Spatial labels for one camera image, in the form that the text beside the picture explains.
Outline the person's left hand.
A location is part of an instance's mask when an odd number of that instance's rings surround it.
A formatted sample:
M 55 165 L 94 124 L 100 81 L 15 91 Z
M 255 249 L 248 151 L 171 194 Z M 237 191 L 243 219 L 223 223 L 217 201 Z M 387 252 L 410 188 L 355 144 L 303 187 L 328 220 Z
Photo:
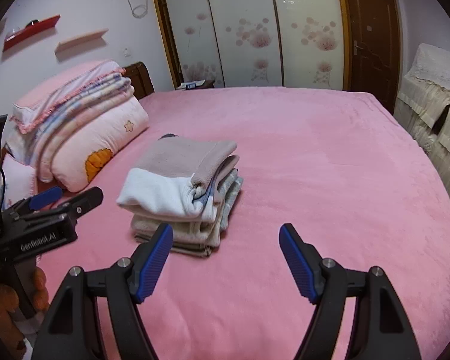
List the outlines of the person's left hand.
M 46 288 L 46 275 L 37 267 L 31 275 L 34 285 L 32 303 L 38 311 L 49 308 L 49 292 Z M 0 339 L 13 359 L 23 359 L 26 353 L 25 337 L 17 329 L 10 314 L 19 307 L 16 292 L 7 285 L 0 285 Z

